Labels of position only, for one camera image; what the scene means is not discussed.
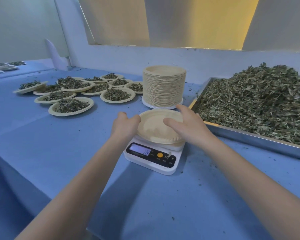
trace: right arm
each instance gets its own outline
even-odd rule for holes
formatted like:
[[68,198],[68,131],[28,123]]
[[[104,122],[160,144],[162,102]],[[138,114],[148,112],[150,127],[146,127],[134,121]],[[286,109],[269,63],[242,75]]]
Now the right arm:
[[300,199],[220,141],[192,110],[177,108],[183,123],[169,118],[164,123],[215,161],[274,239],[300,240]]

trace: scale display screen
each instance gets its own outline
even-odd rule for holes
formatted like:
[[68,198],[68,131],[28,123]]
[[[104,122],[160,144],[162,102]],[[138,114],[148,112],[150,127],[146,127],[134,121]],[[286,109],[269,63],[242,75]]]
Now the scale display screen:
[[138,152],[141,153],[145,156],[148,156],[151,152],[151,150],[149,148],[137,145],[137,144],[132,144],[129,148],[130,150],[134,151],[134,152]]

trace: left arm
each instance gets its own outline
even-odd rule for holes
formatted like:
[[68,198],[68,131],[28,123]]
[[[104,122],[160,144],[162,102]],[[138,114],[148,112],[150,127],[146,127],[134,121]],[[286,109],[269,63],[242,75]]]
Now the left arm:
[[108,141],[16,240],[78,239],[140,121],[138,115],[128,119],[120,112]]

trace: forearm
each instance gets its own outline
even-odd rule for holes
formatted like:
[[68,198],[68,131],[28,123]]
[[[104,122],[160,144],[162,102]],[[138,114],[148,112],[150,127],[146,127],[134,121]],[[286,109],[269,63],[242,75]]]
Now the forearm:
[[202,149],[275,239],[300,239],[300,199],[273,181],[215,136]]
[[111,137],[16,239],[77,239],[128,142]]

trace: hand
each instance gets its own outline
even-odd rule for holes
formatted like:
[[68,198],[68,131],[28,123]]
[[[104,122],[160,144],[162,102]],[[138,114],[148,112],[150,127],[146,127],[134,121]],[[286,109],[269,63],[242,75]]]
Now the hand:
[[113,121],[111,136],[130,141],[136,135],[140,122],[141,118],[138,114],[129,119],[125,112],[119,112],[118,117]]
[[198,114],[184,105],[177,105],[183,116],[183,122],[177,122],[171,118],[165,118],[164,124],[171,127],[187,142],[202,147],[205,141],[214,137]]

